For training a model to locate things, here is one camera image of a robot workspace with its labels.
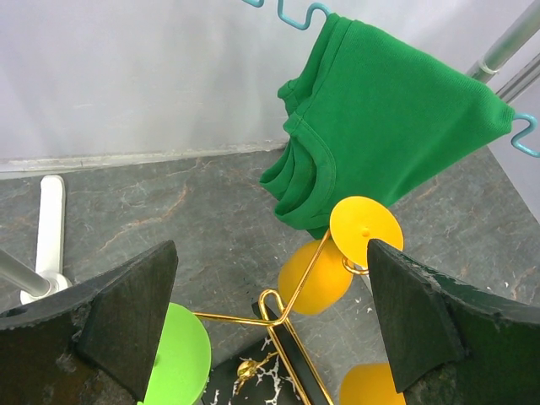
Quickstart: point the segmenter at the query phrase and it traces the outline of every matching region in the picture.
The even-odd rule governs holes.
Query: baseboard
[[[169,160],[220,156],[226,154],[246,154],[270,151],[284,147],[286,141],[265,141],[247,145],[234,145],[216,149],[188,150],[184,152],[162,152],[157,154],[115,154],[103,156],[77,156],[58,159],[19,159],[0,160],[0,173],[62,172],[95,169],[123,165],[165,162]]]

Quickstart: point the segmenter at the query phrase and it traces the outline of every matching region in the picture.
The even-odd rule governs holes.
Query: clothes drying rack
[[[242,0],[254,7],[262,7],[264,0]],[[305,22],[298,23],[284,13],[284,0],[278,0],[278,17],[286,24],[298,29],[307,30],[311,25],[313,13],[319,10],[326,16],[330,14],[329,8],[320,4],[313,3],[308,7]],[[480,58],[474,66],[468,71],[468,75],[487,83],[514,55],[521,47],[531,39],[531,37],[540,30],[540,0],[535,0],[515,23],[491,46],[488,52]],[[531,150],[521,144],[521,139],[531,133],[537,127],[537,121],[534,117],[527,114],[517,114],[516,120],[526,120],[529,122],[527,128],[516,134],[511,142],[512,145],[521,152],[535,158],[540,158],[540,151]],[[6,278],[11,284],[21,289],[21,301],[23,303],[39,300],[57,291],[68,288],[71,283],[62,275],[62,256],[63,256],[63,215],[65,204],[65,188],[62,178],[59,176],[46,176],[41,183],[41,202],[40,219],[38,224],[38,245],[36,271],[20,263],[6,252],[0,250],[0,277]],[[320,242],[314,256],[312,257],[307,269],[305,270],[295,292],[287,305],[283,304],[279,293],[274,289],[264,290],[258,300],[262,319],[243,318],[238,316],[227,316],[209,313],[196,313],[200,318],[213,321],[226,321],[246,325],[263,326],[267,328],[268,334],[278,350],[279,357],[289,371],[298,393],[305,404],[311,404],[305,388],[302,386],[298,376],[294,372],[294,367],[289,361],[289,356],[284,352],[283,345],[280,343],[275,327],[284,326],[305,358],[305,363],[309,365],[310,372],[319,385],[328,404],[333,404],[330,394],[322,383],[321,377],[317,374],[315,366],[309,359],[307,352],[301,343],[298,335],[293,329],[289,319],[295,300],[298,298],[302,287],[308,278],[311,269],[314,267],[319,257],[322,247],[330,237],[327,233]],[[369,270],[362,269],[353,265],[347,258],[343,258],[343,265],[351,273],[360,275],[370,289]],[[277,301],[280,315],[277,319],[270,319],[267,313],[265,300],[269,295],[273,295]]]

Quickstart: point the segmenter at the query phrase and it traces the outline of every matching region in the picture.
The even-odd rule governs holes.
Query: yellow round cup
[[[303,245],[286,262],[279,274],[278,292],[289,302],[302,274],[307,269],[320,241]],[[332,240],[328,240],[300,291],[293,310],[302,315],[317,315],[345,295],[353,281],[353,274],[342,264],[343,254]]]
[[[397,219],[384,205],[367,197],[347,197],[330,214],[332,239],[351,261],[368,267],[368,243],[380,239],[403,250],[403,233]]]
[[[396,393],[388,363],[361,364],[352,368],[341,385],[340,405],[407,405]]]

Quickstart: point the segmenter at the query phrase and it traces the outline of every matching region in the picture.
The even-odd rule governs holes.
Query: green t-shirt
[[[390,206],[510,132],[515,114],[485,84],[336,14],[278,97],[290,141],[261,183],[278,199],[276,216],[316,238],[343,198]]]

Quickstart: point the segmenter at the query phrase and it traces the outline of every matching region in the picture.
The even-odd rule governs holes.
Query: black marble base
[[[283,361],[275,356],[262,366],[238,392],[236,371],[244,360],[262,361],[275,353],[272,339],[266,336],[236,356],[227,359],[210,373],[202,395],[204,405],[301,405],[293,380]]]

